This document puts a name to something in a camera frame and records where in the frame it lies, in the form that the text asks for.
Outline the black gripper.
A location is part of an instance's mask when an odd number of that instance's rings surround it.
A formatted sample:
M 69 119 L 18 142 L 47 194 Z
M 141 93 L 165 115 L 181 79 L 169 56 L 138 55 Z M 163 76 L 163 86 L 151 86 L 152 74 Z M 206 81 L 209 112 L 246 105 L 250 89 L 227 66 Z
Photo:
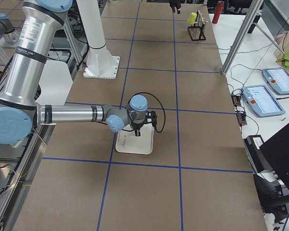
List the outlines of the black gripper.
M 172 12 L 175 13 L 177 10 L 177 13 L 181 13 L 181 1 L 180 0 L 169 0 L 170 7 L 172 8 Z
M 136 137 L 141 136 L 140 129 L 143 127 L 144 124 L 145 124 L 145 121 L 142 121 L 140 123 L 131 122 L 131 127 L 134 129 L 134 133 Z

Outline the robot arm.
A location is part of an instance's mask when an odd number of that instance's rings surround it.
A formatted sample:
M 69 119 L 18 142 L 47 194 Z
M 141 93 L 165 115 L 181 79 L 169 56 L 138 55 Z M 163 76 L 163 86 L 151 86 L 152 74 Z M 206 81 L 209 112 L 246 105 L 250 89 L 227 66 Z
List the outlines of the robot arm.
M 94 105 L 42 104 L 41 75 L 53 37 L 64 26 L 70 0 L 26 0 L 26 19 L 10 71 L 0 90 L 0 144 L 21 142 L 39 124 L 104 122 L 113 132 L 130 126 L 136 136 L 147 123 L 145 96 L 137 93 L 121 109 Z

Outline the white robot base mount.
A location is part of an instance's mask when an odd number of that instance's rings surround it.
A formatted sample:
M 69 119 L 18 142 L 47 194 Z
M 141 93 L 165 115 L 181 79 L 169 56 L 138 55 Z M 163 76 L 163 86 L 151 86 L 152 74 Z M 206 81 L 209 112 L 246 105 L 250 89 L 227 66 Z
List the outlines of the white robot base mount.
M 115 79 L 120 57 L 111 55 L 106 47 L 98 1 L 78 0 L 77 5 L 89 45 L 83 76 L 86 78 Z

